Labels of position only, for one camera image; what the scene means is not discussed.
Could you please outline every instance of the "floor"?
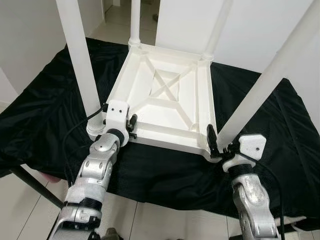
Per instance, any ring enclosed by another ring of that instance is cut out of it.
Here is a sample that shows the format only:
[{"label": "floor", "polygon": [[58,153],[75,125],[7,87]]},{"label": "floor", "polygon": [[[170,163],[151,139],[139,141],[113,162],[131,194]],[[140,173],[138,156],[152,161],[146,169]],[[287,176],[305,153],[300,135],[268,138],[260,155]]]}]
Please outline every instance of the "floor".
[{"label": "floor", "polygon": [[[91,35],[107,42],[128,44],[130,35],[130,2],[121,1],[106,13],[106,22]],[[142,4],[140,38],[154,45],[157,23],[152,15],[158,12],[160,0]],[[0,113],[6,108],[0,104]],[[48,183],[42,175],[23,165],[41,184],[64,200],[67,183]],[[0,233],[6,240],[45,240],[59,214],[59,209],[10,174],[0,178]],[[102,222],[97,230],[102,236],[107,228],[115,227],[125,240],[227,240],[241,233],[237,219],[203,210],[178,211],[106,193],[102,207]],[[286,234],[287,240],[298,240],[296,232]],[[320,230],[302,232],[301,240],[320,240]]]}]

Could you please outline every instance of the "black table leg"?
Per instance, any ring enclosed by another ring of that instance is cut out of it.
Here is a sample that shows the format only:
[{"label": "black table leg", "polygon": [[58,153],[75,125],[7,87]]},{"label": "black table leg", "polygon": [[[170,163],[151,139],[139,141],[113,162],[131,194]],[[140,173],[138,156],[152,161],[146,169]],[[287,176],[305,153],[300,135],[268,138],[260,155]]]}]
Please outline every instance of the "black table leg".
[{"label": "black table leg", "polygon": [[48,199],[50,202],[52,202],[54,205],[56,205],[58,208],[62,209],[64,205],[63,202],[60,201],[52,192],[46,189],[45,186],[38,182],[38,180],[35,179],[30,173],[28,173],[22,166],[12,167],[10,171],[30,187],[32,187],[34,190],[36,190],[38,193],[40,193],[42,196],[44,196],[46,199]]}]

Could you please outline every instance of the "black tablecloth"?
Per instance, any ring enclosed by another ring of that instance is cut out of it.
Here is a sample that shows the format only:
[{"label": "black tablecloth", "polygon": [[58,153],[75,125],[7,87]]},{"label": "black tablecloth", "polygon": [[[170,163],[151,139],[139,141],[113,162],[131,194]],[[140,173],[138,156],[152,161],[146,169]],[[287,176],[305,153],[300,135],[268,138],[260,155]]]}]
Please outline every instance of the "black tablecloth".
[{"label": "black tablecloth", "polygon": [[[104,103],[128,54],[128,46],[87,39],[100,102]],[[211,65],[216,124],[221,130],[260,73],[219,63]],[[308,76],[301,81],[308,81]],[[23,93],[0,115],[0,169],[27,163],[64,178],[62,139],[85,118],[68,49],[60,51]],[[278,176],[287,216],[320,213],[320,137],[287,79],[283,79],[248,122],[242,134],[263,134],[262,163]],[[75,175],[88,154],[85,125],[72,132],[66,150]],[[128,143],[120,149],[108,191],[140,202],[179,210],[203,209],[237,217],[229,176],[221,163],[202,156]],[[272,177],[255,167],[279,216],[279,193]]]}]

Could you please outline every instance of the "white wall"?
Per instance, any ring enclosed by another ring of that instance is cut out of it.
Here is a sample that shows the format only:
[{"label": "white wall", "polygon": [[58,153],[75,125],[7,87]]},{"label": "white wall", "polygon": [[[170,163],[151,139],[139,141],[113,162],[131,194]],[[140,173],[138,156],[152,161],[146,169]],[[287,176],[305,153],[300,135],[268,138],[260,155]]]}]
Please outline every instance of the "white wall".
[{"label": "white wall", "polygon": [[10,104],[12,103],[18,94],[16,90],[12,87],[11,83],[7,79],[4,71],[0,67],[0,105],[2,103]]},{"label": "white wall", "polygon": [[[101,0],[79,7],[88,36],[103,21]],[[55,0],[0,0],[0,67],[18,94],[65,44]]]},{"label": "white wall", "polygon": [[[234,0],[214,53],[214,61],[263,72],[311,2]],[[155,44],[203,53],[221,5],[221,0],[161,0]],[[302,55],[297,58],[297,64],[287,74],[318,132],[319,46],[318,36],[305,46]]]}]

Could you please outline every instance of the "pink object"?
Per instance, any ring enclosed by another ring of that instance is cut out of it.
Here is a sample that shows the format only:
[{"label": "pink object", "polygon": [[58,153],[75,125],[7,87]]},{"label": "pink object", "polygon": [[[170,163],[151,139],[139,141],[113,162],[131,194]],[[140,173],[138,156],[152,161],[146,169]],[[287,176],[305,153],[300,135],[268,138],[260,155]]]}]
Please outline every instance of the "pink object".
[{"label": "pink object", "polygon": [[48,174],[45,174],[45,173],[42,173],[42,176],[44,176],[45,179],[47,179],[50,183],[53,183],[53,184],[56,184],[58,182],[60,182],[61,178],[58,178],[58,177],[55,177],[55,176],[51,176],[51,175],[48,175]]}]

